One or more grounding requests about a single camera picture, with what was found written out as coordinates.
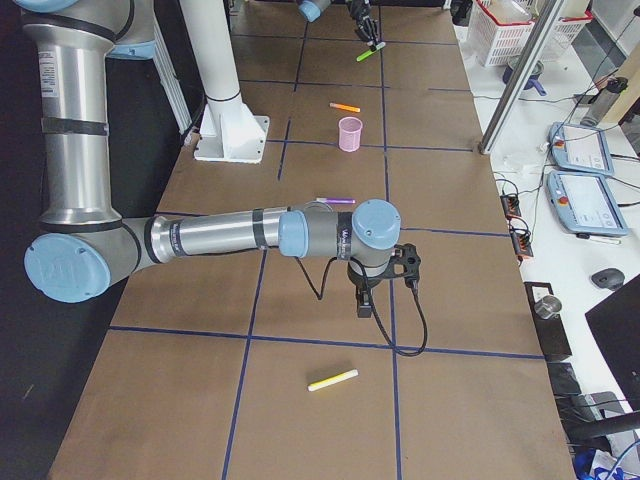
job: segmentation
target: black band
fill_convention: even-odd
[[[144,246],[147,249],[147,255],[153,263],[162,263],[158,257],[156,257],[156,253],[153,251],[153,246],[151,244],[151,229],[153,228],[153,222],[156,221],[156,217],[151,217],[147,220],[147,223],[144,225]]]
[[[207,98],[209,100],[211,100],[212,102],[228,102],[228,101],[233,100],[234,98],[236,98],[238,95],[240,95],[240,90],[238,90],[238,93],[236,93],[233,97],[223,98],[222,100],[219,100],[217,98],[211,98],[209,95],[207,95]]]
[[[92,33],[99,37],[106,38],[115,43],[116,34],[102,25],[97,25],[84,20],[63,17],[62,15],[52,15],[50,13],[26,13],[22,16],[22,25],[54,25],[56,27],[71,28],[82,32]]]
[[[122,220],[113,222],[74,224],[40,222],[40,228],[51,233],[95,233],[115,230],[122,226]]]
[[[131,273],[133,273],[138,269],[138,266],[140,266],[140,260],[142,260],[142,247],[140,246],[140,241],[138,240],[136,232],[134,232],[129,225],[122,222],[122,228],[124,228],[126,232],[131,235],[131,238],[133,238],[133,241],[136,244],[136,250],[138,251],[138,260],[136,261],[136,266],[133,267],[133,270],[131,270]]]
[[[256,208],[253,210],[251,212],[251,221],[253,222],[253,239],[256,242],[256,247],[268,247],[267,237],[264,235],[264,209]]]
[[[182,241],[180,240],[180,224],[182,220],[175,220],[169,224],[169,242],[171,243],[171,249],[176,257],[186,257],[187,252],[182,248]]]
[[[102,122],[89,122],[87,120],[73,120],[71,118],[43,117],[42,133],[67,134],[79,133],[82,135],[109,135],[109,124]]]
[[[351,258],[351,212],[338,212],[336,224],[336,257],[338,260]]]
[[[122,30],[116,33],[116,41],[120,40],[122,37],[124,37],[127,34],[129,29],[131,28],[131,25],[133,25],[133,18],[135,17],[135,14],[136,14],[136,2],[135,0],[129,0],[129,16],[127,17],[127,21],[124,23],[124,27],[122,27]]]

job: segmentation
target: plastic crate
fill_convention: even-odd
[[[535,0],[516,0],[527,10],[531,10]],[[502,24],[489,12],[491,0],[474,0],[469,20],[468,41],[476,49],[478,60],[485,67],[506,65],[509,58],[519,55],[533,30],[534,21]],[[541,60],[558,60],[569,48],[582,27],[593,16],[585,12],[583,18],[563,18],[554,26],[554,32],[547,41]]]

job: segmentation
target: green marker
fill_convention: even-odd
[[[365,60],[365,59],[369,58],[371,55],[376,53],[378,50],[383,49],[385,45],[386,45],[385,42],[380,42],[378,45],[376,45],[376,49],[375,50],[373,50],[373,51],[367,50],[362,55],[358,55],[358,57],[356,58],[356,62],[361,62],[362,60]]]

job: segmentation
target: black monitor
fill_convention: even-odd
[[[622,393],[640,410],[640,275],[586,314],[593,337]]]

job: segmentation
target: purple marker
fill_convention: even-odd
[[[354,198],[337,198],[337,197],[330,197],[330,198],[316,198],[316,202],[322,202],[322,203],[333,203],[333,204],[340,204],[340,205],[353,205],[354,203],[356,203],[356,200]]]

